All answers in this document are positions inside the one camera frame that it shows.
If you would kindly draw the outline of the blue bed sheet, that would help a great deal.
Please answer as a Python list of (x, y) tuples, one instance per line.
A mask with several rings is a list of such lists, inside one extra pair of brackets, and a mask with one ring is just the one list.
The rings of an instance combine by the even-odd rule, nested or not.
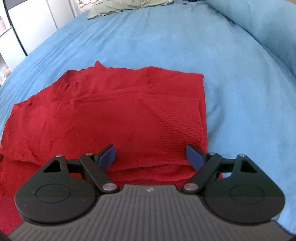
[(30, 53), (1, 87), (1, 126), (13, 105), (67, 70), (106, 67), (202, 73), (208, 149), (245, 153), (286, 197), (279, 223), (295, 232), (295, 74), (250, 33), (206, 1), (82, 14)]

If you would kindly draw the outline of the red knit sweater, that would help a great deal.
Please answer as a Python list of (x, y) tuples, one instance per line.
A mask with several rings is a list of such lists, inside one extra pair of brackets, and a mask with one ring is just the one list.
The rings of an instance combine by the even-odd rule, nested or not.
[(14, 195), (53, 156), (76, 159), (110, 144), (107, 175), (117, 185), (183, 185), (195, 174), (186, 145), (207, 149), (203, 75), (97, 62), (15, 104), (1, 137), (1, 231), (21, 223)]

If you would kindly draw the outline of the folded blue duvet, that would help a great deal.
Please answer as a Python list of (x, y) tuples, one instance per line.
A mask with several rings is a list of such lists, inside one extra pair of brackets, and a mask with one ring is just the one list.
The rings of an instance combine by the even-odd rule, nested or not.
[(295, 74), (295, 4), (289, 1), (206, 1), (267, 47)]

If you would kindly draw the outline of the green pillow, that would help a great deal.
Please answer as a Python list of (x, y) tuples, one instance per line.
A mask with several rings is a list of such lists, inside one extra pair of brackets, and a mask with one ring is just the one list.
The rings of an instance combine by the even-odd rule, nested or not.
[(112, 13), (119, 13), (125, 10), (143, 9), (153, 6), (166, 6), (174, 1), (167, 0), (141, 0), (141, 1), (103, 1), (95, 4), (88, 13), (87, 18), (93, 19), (98, 16), (106, 16)]

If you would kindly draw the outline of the white grey wardrobe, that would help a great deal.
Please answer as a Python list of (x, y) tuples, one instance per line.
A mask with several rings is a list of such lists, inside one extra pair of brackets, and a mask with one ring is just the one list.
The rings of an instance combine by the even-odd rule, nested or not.
[(4, 7), (26, 55), (76, 16), (67, 0), (4, 1)]

